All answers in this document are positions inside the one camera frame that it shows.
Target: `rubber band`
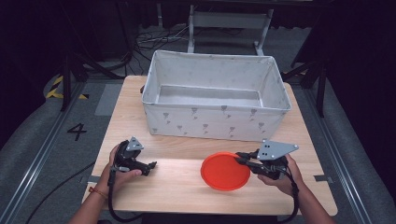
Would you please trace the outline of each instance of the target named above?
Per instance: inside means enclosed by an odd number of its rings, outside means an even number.
[[[104,197],[107,200],[107,195],[105,195],[102,191],[94,189],[93,187],[90,187],[90,189],[88,190],[90,193],[92,192],[96,192],[98,194],[100,194],[102,197]]]

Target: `human hand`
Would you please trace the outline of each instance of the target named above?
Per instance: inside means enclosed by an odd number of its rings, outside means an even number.
[[[288,160],[289,170],[288,172],[291,173],[293,176],[294,181],[296,182],[298,187],[304,186],[303,177],[300,173],[300,169],[297,166],[296,161],[289,155],[285,155],[286,159]],[[282,179],[274,180],[265,175],[257,175],[257,177],[266,185],[268,186],[275,186],[280,191],[292,196],[292,187],[291,181],[284,176]]]
[[[105,169],[103,170],[99,182],[96,185],[96,189],[100,190],[101,192],[108,194],[108,185],[107,181],[110,176],[110,167],[113,164],[114,158],[116,156],[117,150],[119,145],[116,145],[110,152],[110,158],[108,160],[108,164],[106,165]],[[140,170],[132,170],[126,173],[123,172],[116,172],[116,180],[114,183],[114,192],[117,192],[122,186],[128,182],[129,180],[133,179],[134,177],[142,175],[142,171]]]

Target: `black cable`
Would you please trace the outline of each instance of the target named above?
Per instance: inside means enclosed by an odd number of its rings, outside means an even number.
[[[143,73],[145,72],[145,70],[143,69],[142,65],[140,64],[140,61],[137,58],[136,58],[136,60],[137,60],[137,63],[139,64],[140,70],[142,70],[142,72],[140,73],[140,76],[143,76]]]
[[[58,188],[60,188],[62,185],[64,185],[67,181],[73,179],[76,175],[81,174],[82,172],[84,172],[85,170],[87,170],[88,168],[90,168],[91,166],[93,166],[95,164],[95,161],[91,162],[89,165],[87,165],[86,167],[82,168],[80,171],[78,171],[77,173],[71,175],[70,177],[68,177],[65,181],[63,181],[62,183],[60,183],[58,186],[55,187],[55,189],[53,189],[50,193],[48,193],[42,200],[41,202],[35,207],[35,209],[33,210],[33,212],[30,214],[30,216],[27,218],[26,220],[26,224],[28,224],[30,222],[30,220],[32,219],[32,217],[35,215],[35,212],[38,210],[38,208],[41,206],[41,204],[43,204],[44,201],[46,201],[48,199],[48,197],[55,192],[55,190],[57,190]]]
[[[300,206],[300,202],[298,200],[298,192],[299,192],[299,190],[298,190],[296,182],[293,179],[293,176],[292,176],[291,172],[289,174],[288,172],[286,172],[286,171],[284,171],[283,169],[280,169],[280,168],[276,168],[276,170],[278,170],[279,172],[283,173],[291,181],[291,193],[292,193],[292,198],[293,198],[293,201],[294,201],[293,212],[286,219],[277,222],[277,223],[287,223],[287,222],[290,222],[292,219],[294,219],[296,217],[296,215],[297,215],[297,212],[298,212],[298,209],[299,209],[299,206]]]
[[[114,166],[111,166],[110,168],[110,177],[108,178],[108,211],[110,212],[110,215],[112,217],[114,217],[114,219],[116,219],[118,222],[122,222],[122,223],[126,223],[126,222],[132,222],[135,221],[139,218],[142,217],[142,214],[137,215],[135,217],[131,217],[131,218],[122,218],[119,217],[115,212],[114,212],[114,208],[113,208],[113,190],[114,190],[114,183],[116,180],[116,172],[117,172],[117,168]]]

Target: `fabric storage box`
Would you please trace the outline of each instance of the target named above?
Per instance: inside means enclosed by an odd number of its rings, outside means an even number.
[[[157,50],[142,102],[151,134],[262,141],[290,111],[270,56]]]

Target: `wooden table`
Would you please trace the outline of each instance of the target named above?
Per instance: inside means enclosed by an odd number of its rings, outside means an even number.
[[[250,152],[261,143],[151,135],[140,93],[146,79],[125,78],[92,175],[99,176],[108,163],[110,150],[132,136],[145,147],[137,159],[143,163],[158,163],[149,176],[135,178],[115,195],[114,209],[195,214],[291,214],[292,198],[275,187],[264,185],[256,175],[251,175],[244,187],[232,191],[212,189],[201,178],[201,164],[207,156],[219,151]],[[314,175],[323,175],[323,170],[291,87],[285,86],[292,110],[271,140],[299,145],[300,148],[290,155],[297,161],[306,185],[333,216],[337,213],[334,198],[328,183],[317,182],[314,178]]]

